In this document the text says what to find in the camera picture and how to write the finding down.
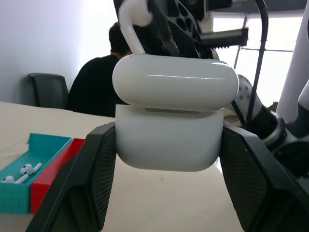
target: earbud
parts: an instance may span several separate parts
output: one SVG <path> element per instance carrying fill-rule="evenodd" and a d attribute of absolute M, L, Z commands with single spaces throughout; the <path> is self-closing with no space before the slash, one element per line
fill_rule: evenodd
<path fill-rule="evenodd" d="M 25 166 L 23 166 L 21 169 L 20 169 L 20 173 L 21 174 L 28 174 L 28 175 L 31 175 L 33 173 L 36 173 L 40 167 L 42 166 L 41 163 L 38 163 L 34 168 L 32 167 L 31 164 L 26 164 Z"/>
<path fill-rule="evenodd" d="M 28 179 L 28 175 L 23 175 L 21 178 L 19 178 L 18 180 L 14 181 L 14 177 L 9 175 L 7 177 L 5 177 L 3 180 L 1 180 L 1 182 L 3 183 L 16 183 L 16 184 L 21 184 L 23 183 L 25 180 Z"/>

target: black shirt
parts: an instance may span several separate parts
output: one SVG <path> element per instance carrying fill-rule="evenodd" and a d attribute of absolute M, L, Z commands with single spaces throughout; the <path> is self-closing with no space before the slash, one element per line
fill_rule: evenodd
<path fill-rule="evenodd" d="M 109 55 L 87 62 L 70 90 L 67 109 L 78 113 L 115 117 L 115 105 L 125 104 L 112 86 L 118 58 Z"/>

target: red box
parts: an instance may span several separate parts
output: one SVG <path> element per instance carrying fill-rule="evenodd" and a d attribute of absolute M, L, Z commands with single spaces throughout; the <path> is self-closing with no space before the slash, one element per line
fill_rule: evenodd
<path fill-rule="evenodd" d="M 84 139 L 73 139 L 30 185 L 30 211 L 35 213 L 61 167 L 77 154 Z"/>

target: table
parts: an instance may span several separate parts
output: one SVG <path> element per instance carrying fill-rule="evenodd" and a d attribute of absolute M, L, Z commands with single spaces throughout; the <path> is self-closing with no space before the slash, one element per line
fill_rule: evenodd
<path fill-rule="evenodd" d="M 0 169 L 27 150 L 30 132 L 85 138 L 95 127 L 114 121 L 0 102 L 3 111 L 0 138 L 5 141 L 0 143 Z M 0 214 L 0 231 L 24 232 L 32 217 Z M 117 157 L 103 232 L 187 231 L 243 231 L 218 169 L 212 166 L 197 173 L 139 170 Z"/>

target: man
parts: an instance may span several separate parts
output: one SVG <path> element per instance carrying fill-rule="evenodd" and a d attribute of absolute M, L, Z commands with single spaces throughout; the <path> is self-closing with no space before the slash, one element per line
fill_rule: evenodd
<path fill-rule="evenodd" d="M 115 117 L 115 105 L 125 104 L 112 86 L 112 73 L 117 62 L 131 54 L 119 23 L 109 31 L 111 54 L 86 63 L 74 80 L 67 109 L 79 113 Z"/>

